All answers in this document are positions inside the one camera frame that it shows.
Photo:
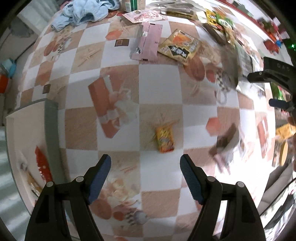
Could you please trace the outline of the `red snack packet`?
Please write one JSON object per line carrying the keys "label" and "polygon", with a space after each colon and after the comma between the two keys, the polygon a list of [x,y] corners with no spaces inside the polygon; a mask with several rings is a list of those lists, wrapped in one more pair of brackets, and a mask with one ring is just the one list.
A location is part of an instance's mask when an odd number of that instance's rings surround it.
{"label": "red snack packet", "polygon": [[35,149],[36,163],[40,172],[41,178],[47,183],[53,181],[52,174],[46,156],[42,153],[40,148],[36,146]]}

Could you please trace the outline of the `clear white snack packet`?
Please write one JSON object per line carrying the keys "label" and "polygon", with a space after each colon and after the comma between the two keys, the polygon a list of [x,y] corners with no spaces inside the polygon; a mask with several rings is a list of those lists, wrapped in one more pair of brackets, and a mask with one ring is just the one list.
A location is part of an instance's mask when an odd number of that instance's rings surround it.
{"label": "clear white snack packet", "polygon": [[18,169],[23,172],[28,171],[28,161],[21,151],[18,154]]}

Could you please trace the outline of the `white printed booklet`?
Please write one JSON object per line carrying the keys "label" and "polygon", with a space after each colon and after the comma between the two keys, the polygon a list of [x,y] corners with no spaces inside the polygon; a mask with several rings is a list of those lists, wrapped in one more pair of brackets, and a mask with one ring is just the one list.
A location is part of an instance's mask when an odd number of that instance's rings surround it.
{"label": "white printed booklet", "polygon": [[238,79],[246,81],[248,74],[254,72],[253,59],[237,42],[235,42],[235,52],[238,65]]}

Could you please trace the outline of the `yellow snack box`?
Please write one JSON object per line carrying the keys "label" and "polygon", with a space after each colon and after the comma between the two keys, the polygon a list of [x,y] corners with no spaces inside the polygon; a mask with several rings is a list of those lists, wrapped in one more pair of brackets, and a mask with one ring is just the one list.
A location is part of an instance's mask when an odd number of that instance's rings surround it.
{"label": "yellow snack box", "polygon": [[287,140],[288,138],[292,137],[294,134],[295,134],[295,126],[292,126],[289,123],[277,128],[275,132],[276,137],[281,141]]}

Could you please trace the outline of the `pink white cookie packet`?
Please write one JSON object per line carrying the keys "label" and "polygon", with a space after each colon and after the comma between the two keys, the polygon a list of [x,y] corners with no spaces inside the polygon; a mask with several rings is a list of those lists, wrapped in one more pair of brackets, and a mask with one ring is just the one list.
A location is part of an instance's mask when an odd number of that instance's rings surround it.
{"label": "pink white cookie packet", "polygon": [[231,166],[245,154],[244,135],[236,124],[232,124],[221,136],[218,136],[216,145],[209,151],[216,162],[220,173],[227,171],[231,174]]}

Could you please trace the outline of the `golden snack bar packet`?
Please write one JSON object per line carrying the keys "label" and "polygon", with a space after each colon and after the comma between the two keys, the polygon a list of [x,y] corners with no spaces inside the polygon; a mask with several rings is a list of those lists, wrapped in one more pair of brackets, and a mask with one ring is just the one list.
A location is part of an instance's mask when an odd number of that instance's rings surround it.
{"label": "golden snack bar packet", "polygon": [[27,175],[27,183],[30,186],[31,191],[37,196],[39,197],[41,192],[42,192],[42,188],[39,186],[39,184],[35,181],[35,179],[32,177],[32,175],[30,174],[30,172],[26,173]]}

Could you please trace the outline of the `small yellow candy packet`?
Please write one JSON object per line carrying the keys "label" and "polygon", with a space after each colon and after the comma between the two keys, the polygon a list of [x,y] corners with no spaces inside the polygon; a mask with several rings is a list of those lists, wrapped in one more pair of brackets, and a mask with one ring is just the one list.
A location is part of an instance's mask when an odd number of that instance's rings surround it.
{"label": "small yellow candy packet", "polygon": [[160,153],[171,152],[175,149],[175,140],[171,125],[159,126],[156,129],[156,140]]}

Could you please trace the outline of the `white storage tray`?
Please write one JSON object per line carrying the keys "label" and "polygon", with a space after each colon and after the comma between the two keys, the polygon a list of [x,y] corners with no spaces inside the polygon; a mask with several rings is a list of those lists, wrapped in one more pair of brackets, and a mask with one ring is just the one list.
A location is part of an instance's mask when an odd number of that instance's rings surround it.
{"label": "white storage tray", "polygon": [[66,182],[60,158],[58,104],[52,100],[40,99],[9,114],[6,117],[6,143],[18,192],[27,210],[32,212],[38,197],[27,183],[27,172],[18,169],[19,151],[26,157],[28,172],[40,187],[44,187],[46,182],[41,178],[36,163],[36,146],[47,158],[53,181],[56,184]]}

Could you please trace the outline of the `orange black snack bag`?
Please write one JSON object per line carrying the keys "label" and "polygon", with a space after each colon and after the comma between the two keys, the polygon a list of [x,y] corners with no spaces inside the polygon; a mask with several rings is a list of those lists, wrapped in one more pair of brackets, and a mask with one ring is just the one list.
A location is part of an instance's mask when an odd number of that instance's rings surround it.
{"label": "orange black snack bag", "polygon": [[159,44],[158,53],[187,66],[196,55],[200,44],[201,41],[199,39],[192,37],[182,30],[176,29],[168,38]]}

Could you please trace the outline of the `checkered patterned tablecloth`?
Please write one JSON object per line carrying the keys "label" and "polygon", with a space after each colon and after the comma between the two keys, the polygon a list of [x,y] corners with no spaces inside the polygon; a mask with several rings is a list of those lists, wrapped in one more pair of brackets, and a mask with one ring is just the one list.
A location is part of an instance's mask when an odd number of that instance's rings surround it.
{"label": "checkered patterned tablecloth", "polygon": [[[274,114],[235,89],[216,88],[219,71],[232,73],[234,47],[221,47],[202,28],[170,17],[159,21],[161,40],[176,29],[201,41],[193,63],[158,54],[157,61],[132,60],[140,26],[120,12],[97,23],[44,28],[26,63],[21,104],[41,98],[58,104],[59,147],[65,175],[83,175],[103,154],[111,170],[91,204],[105,240],[186,240],[201,211],[180,170],[188,154],[220,182],[242,181],[258,205],[267,179],[271,148],[261,134]],[[209,151],[232,124],[244,135],[245,154],[220,173]],[[171,125],[175,149],[160,153],[159,126]]]}

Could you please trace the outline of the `pink snack pouch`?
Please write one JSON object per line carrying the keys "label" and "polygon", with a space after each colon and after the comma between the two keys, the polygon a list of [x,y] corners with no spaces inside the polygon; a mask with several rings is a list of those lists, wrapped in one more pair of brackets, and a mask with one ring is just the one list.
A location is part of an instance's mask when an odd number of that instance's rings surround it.
{"label": "pink snack pouch", "polygon": [[157,61],[159,41],[163,26],[155,23],[141,23],[137,44],[132,50],[130,58],[139,61]]}

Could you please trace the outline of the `green lidded jar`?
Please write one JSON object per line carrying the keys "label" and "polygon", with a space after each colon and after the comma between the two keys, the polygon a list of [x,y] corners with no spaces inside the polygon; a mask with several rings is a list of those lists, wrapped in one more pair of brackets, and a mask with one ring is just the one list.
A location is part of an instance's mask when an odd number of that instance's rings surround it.
{"label": "green lidded jar", "polygon": [[122,0],[122,9],[125,12],[145,9],[145,0]]}

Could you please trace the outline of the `light blue towel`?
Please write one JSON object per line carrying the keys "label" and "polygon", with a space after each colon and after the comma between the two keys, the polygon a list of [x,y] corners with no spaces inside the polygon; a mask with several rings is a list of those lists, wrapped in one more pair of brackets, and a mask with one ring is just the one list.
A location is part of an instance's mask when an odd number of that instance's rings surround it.
{"label": "light blue towel", "polygon": [[106,18],[109,11],[120,8],[120,1],[74,0],[67,3],[59,16],[51,23],[51,28],[60,32],[68,25],[79,26],[86,22],[97,22]]}

